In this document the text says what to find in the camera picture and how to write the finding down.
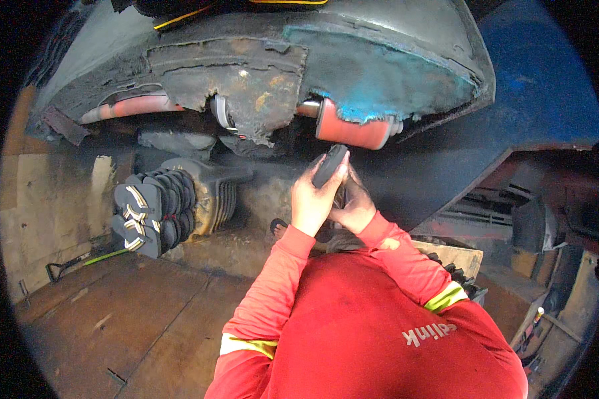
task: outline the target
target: hand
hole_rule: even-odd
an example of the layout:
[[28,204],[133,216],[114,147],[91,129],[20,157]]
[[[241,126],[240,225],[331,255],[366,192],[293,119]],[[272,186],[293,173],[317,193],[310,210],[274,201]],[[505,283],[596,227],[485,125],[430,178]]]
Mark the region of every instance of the hand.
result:
[[292,224],[297,230],[314,237],[324,224],[333,207],[335,193],[342,181],[348,176],[348,160],[350,153],[346,152],[342,163],[337,166],[335,173],[321,188],[313,186],[313,176],[324,161],[326,154],[319,161],[308,167],[295,181],[290,189],[290,205],[292,207]]
[[359,234],[375,217],[376,208],[355,169],[352,165],[348,169],[350,178],[344,186],[348,203],[343,209],[333,208],[328,219],[340,223],[353,234]]

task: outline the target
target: foot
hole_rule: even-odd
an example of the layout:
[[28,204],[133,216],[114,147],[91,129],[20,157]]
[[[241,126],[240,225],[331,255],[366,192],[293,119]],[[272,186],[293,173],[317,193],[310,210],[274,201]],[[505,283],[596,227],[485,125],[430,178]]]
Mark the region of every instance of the foot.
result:
[[277,237],[277,239],[281,239],[284,236],[284,233],[286,233],[286,227],[283,227],[278,223],[275,226],[275,231],[273,232],[273,234],[275,235],[275,237]]

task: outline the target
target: wooden floor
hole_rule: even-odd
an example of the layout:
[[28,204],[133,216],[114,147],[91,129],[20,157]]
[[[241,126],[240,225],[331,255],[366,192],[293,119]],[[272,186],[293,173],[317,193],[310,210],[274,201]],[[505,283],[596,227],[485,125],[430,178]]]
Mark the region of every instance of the wooden floor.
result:
[[61,398],[201,398],[252,282],[128,253],[43,287],[16,315]]

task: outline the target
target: concrete wall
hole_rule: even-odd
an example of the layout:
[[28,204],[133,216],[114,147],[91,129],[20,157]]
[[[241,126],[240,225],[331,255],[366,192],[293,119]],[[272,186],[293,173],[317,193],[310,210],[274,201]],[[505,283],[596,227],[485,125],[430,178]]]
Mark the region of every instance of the concrete wall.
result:
[[110,156],[80,156],[23,135],[34,89],[20,93],[2,149],[0,244],[11,300],[49,282],[62,264],[109,234],[115,169]]

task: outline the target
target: red long-sleeve shirt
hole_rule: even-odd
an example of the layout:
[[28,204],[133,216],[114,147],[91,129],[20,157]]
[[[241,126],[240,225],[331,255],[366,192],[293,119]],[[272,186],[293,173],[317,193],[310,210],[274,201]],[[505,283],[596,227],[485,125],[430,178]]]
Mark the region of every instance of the red long-sleeve shirt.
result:
[[288,230],[223,330],[207,398],[525,398],[483,308],[379,212],[367,248],[308,259]]

